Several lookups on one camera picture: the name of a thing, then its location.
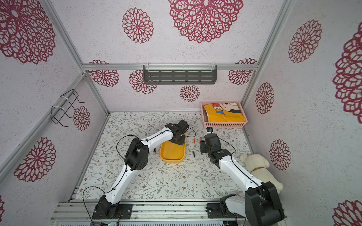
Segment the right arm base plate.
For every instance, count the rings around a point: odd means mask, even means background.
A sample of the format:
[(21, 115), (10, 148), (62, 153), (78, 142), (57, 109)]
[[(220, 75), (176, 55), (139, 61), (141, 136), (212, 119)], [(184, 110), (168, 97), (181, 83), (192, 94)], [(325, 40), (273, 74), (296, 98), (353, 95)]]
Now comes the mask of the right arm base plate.
[(206, 211), (208, 218), (237, 218), (237, 214), (230, 212), (226, 204), (221, 202), (207, 203)]

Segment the cream plush dog toy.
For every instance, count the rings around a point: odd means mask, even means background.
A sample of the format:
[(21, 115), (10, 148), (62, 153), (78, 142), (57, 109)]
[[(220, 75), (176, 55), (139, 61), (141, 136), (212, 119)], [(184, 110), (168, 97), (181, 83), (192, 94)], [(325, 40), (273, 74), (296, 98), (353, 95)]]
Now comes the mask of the cream plush dog toy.
[(239, 159), (249, 173), (265, 183), (273, 183), (277, 189), (278, 194), (281, 193), (283, 190), (283, 184), (277, 181), (276, 178), (269, 172), (268, 168), (270, 163), (265, 157), (259, 154), (242, 154)]

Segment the pink perforated plastic basket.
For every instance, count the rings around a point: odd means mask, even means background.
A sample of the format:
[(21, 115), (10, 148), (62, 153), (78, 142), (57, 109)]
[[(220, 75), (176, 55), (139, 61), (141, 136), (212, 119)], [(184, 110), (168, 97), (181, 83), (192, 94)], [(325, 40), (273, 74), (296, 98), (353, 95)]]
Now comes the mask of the pink perforated plastic basket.
[(239, 101), (201, 101), (204, 128), (242, 129), (247, 117)]

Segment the yellow cartoon towel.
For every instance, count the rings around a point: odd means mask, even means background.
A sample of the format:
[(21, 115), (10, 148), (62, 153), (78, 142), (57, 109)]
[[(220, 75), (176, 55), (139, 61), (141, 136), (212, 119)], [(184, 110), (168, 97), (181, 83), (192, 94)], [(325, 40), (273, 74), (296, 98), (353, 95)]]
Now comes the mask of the yellow cartoon towel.
[(246, 122), (236, 102), (203, 106), (208, 122)]

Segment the aluminium rail frame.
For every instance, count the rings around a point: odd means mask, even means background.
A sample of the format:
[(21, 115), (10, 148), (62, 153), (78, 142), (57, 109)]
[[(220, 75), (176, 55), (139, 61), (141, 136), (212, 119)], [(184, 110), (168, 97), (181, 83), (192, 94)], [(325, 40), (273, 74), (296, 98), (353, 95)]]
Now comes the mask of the aluminium rail frame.
[(211, 211), (206, 209), (207, 204), (218, 204), (218, 199), (186, 199), (186, 200), (126, 200), (123, 205), (131, 204), (132, 209), (128, 210), (129, 219), (122, 219), (117, 216), (113, 219), (91, 219), (95, 205), (94, 200), (90, 202), (60, 202), (50, 218), (50, 223), (56, 226), (65, 224), (85, 224), (90, 226), (110, 225), (117, 222), (125, 225), (130, 222), (154, 223), (154, 222), (211, 222), (211, 221), (235, 221), (248, 226), (246, 218), (232, 216), (229, 218), (209, 218)]

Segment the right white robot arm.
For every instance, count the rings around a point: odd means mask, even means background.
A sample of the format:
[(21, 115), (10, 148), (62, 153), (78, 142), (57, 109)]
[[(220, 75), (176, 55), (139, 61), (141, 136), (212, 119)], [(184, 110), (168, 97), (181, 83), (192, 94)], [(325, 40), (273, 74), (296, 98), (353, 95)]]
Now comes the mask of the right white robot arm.
[(219, 213), (224, 217), (244, 217), (251, 226), (272, 226), (285, 219), (284, 210), (276, 186), (263, 182), (241, 166), (226, 149), (222, 149), (217, 134), (205, 135), (202, 150), (210, 162), (224, 171), (239, 186), (244, 196), (227, 195), (220, 203), (207, 204), (209, 217)]

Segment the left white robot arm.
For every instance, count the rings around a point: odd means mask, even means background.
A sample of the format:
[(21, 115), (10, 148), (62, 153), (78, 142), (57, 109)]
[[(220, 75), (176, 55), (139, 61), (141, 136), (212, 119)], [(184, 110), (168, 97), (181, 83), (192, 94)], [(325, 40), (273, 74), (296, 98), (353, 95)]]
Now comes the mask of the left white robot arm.
[(95, 210), (109, 214), (121, 201), (124, 191), (130, 184), (132, 178), (146, 167), (149, 159), (149, 151), (170, 141), (176, 145), (183, 145), (189, 129), (186, 121), (180, 120), (176, 124), (168, 123), (157, 133), (147, 138), (134, 138), (125, 154), (124, 166), (119, 176), (108, 192), (99, 199)]

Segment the yellow plastic storage tray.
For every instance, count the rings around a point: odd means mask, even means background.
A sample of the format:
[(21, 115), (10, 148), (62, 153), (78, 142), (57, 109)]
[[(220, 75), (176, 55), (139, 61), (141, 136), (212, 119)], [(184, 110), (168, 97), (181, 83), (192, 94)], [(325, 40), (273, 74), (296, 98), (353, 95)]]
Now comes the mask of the yellow plastic storage tray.
[(183, 141), (182, 145), (167, 141), (161, 145), (160, 158), (165, 163), (178, 164), (184, 160), (185, 152), (186, 140)]

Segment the grey wall shelf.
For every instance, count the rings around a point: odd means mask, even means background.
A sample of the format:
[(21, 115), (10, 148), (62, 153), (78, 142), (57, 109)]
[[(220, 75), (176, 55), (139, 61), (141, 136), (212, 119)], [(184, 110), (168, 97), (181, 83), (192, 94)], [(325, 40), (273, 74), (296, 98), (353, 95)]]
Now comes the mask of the grey wall shelf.
[(143, 80), (147, 85), (213, 85), (217, 80), (217, 66), (144, 65)]

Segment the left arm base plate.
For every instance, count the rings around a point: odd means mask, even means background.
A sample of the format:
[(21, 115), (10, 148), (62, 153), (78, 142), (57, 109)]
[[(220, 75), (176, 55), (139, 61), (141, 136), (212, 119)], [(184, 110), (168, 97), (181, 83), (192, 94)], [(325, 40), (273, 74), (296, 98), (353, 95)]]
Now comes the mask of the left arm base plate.
[(92, 219), (130, 219), (133, 205), (128, 203), (112, 204), (103, 195), (93, 211)]

